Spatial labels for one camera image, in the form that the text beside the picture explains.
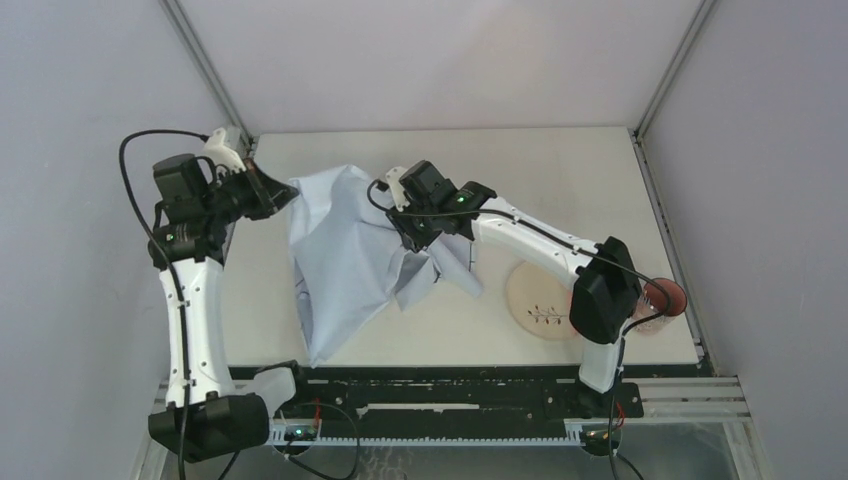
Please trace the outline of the white checked tablecloth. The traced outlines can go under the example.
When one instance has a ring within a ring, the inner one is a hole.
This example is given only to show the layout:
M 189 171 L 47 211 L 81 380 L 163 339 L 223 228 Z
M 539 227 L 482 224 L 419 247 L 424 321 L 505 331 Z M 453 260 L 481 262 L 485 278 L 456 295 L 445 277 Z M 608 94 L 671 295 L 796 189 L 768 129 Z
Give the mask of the white checked tablecloth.
M 412 252 L 385 214 L 391 196 L 369 192 L 371 177 L 353 165 L 295 177 L 298 197 L 287 208 L 288 253 L 309 363 L 328 361 L 390 303 L 420 303 L 440 281 L 473 298 L 483 292 L 463 237 Z

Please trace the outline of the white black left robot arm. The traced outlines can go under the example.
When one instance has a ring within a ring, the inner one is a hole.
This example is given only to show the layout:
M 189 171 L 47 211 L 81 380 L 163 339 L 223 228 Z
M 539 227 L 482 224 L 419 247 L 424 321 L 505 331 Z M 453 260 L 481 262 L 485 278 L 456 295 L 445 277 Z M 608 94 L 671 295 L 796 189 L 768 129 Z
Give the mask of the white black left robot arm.
M 251 159 L 227 166 L 181 154 L 156 163 L 148 251 L 168 309 L 170 373 L 165 409 L 148 431 L 185 463 L 265 444 L 278 409 L 290 417 L 311 407 L 311 388 L 288 361 L 263 367 L 243 389 L 226 359 L 221 289 L 228 230 L 238 220 L 264 220 L 294 200 L 296 188 L 266 175 Z

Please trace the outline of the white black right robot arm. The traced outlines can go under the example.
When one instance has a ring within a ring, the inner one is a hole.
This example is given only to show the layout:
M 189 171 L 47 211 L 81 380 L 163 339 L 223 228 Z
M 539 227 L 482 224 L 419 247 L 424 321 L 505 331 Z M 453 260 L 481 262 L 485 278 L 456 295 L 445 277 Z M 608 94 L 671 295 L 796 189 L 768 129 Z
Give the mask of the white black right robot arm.
M 485 185 L 456 186 L 426 160 L 389 170 L 376 186 L 392 197 L 383 211 L 406 249 L 419 252 L 441 235 L 459 235 L 505 248 L 552 274 L 571 294 L 568 318 L 584 341 L 579 406 L 602 416 L 616 405 L 624 331 L 642 292 L 621 240 L 597 243 L 557 230 Z

